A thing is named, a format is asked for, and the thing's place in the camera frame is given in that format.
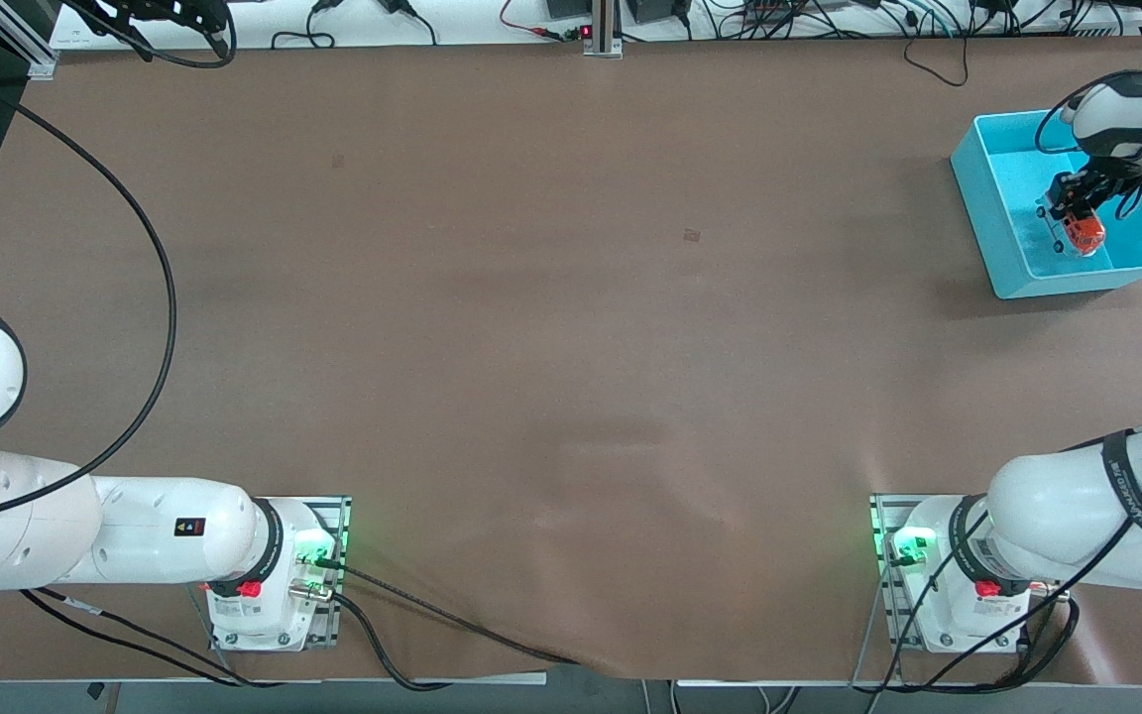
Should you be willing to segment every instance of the brown table surface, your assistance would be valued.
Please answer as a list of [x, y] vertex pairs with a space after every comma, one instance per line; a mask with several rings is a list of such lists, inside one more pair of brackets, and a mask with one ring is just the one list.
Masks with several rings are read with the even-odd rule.
[[[978, 492], [1142, 422], [1142, 282], [1000, 302], [947, 162], [974, 114], [1142, 67], [1142, 40], [972, 41], [958, 90], [901, 47], [70, 61], [27, 103], [139, 195], [180, 304], [170, 383], [104, 473], [352, 494], [353, 563], [603, 673], [847, 677], [869, 494]], [[916, 49], [957, 71], [957, 43]], [[154, 376], [161, 276], [113, 191], [24, 121], [0, 305], [31, 369], [0, 448], [86, 460]], [[183, 587], [75, 592], [204, 644]], [[1081, 597], [1046, 679], [1142, 685], [1142, 593]], [[361, 600], [417, 676], [540, 666]], [[353, 625], [235, 661], [377, 676]], [[0, 593], [0, 679], [174, 674]]]

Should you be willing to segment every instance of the white cable label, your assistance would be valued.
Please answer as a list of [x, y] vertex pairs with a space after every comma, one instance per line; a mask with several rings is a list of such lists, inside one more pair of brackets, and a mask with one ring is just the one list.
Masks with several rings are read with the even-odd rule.
[[82, 602], [81, 600], [73, 600], [73, 597], [69, 596], [64, 596], [64, 604], [69, 607], [77, 607], [78, 610], [90, 612], [91, 615], [95, 615], [96, 618], [99, 618], [99, 616], [104, 613], [99, 607], [87, 605], [86, 602]]

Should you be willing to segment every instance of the metal connector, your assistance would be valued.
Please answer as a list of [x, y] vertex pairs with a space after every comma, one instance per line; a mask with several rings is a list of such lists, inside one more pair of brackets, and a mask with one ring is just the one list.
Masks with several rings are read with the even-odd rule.
[[321, 583], [308, 583], [307, 580], [293, 580], [289, 584], [289, 594], [292, 597], [304, 597], [316, 602], [330, 602], [335, 595], [335, 588]]

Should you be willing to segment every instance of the red button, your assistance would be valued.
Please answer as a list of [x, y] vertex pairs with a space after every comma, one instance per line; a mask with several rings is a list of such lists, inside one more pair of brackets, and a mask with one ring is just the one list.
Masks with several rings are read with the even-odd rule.
[[975, 583], [975, 595], [978, 597], [997, 597], [998, 593], [1002, 593], [1003, 588], [998, 587], [998, 583], [994, 580], [978, 580]]

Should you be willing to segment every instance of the light blue container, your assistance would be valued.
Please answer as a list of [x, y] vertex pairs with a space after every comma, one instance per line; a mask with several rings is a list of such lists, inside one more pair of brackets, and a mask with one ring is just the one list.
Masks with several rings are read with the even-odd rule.
[[[1118, 200], [1096, 211], [1104, 244], [1080, 258], [1055, 252], [1055, 239], [1038, 217], [1037, 199], [1060, 171], [1075, 171], [1086, 154], [1044, 154], [1034, 149], [1046, 112], [984, 114], [950, 158], [968, 209], [994, 294], [1003, 299], [1115, 289], [1142, 279], [1142, 200], [1129, 217], [1113, 216]], [[1053, 118], [1043, 131], [1046, 149], [1076, 146], [1070, 127]]]

